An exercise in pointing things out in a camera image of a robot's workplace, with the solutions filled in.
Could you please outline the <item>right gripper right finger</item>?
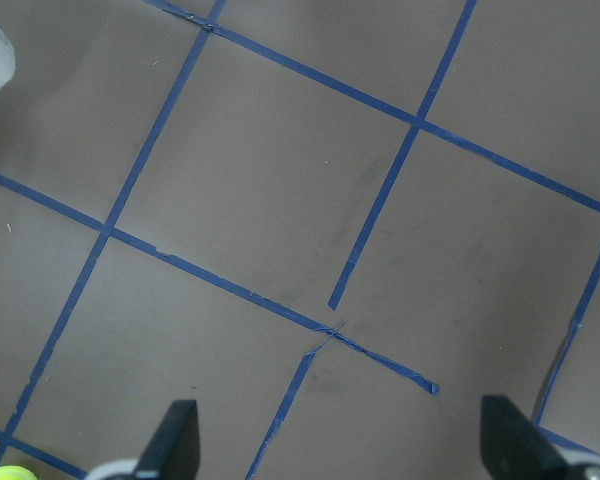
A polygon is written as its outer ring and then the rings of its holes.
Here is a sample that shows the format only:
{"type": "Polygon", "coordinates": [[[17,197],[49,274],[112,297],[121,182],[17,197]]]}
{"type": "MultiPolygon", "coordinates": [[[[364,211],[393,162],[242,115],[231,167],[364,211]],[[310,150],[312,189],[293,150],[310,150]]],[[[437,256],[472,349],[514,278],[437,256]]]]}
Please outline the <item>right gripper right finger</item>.
{"type": "Polygon", "coordinates": [[[579,479],[569,464],[504,395],[484,395],[480,457],[491,479],[579,479]]]}

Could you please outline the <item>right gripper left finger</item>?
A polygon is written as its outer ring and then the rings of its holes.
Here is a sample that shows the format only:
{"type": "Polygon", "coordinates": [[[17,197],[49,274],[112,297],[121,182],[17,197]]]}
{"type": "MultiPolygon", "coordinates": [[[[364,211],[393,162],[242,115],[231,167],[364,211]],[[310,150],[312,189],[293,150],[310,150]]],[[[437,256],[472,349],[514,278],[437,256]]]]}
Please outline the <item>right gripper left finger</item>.
{"type": "Polygon", "coordinates": [[[132,472],[133,479],[194,480],[201,460],[195,400],[177,400],[167,409],[132,472]]]}

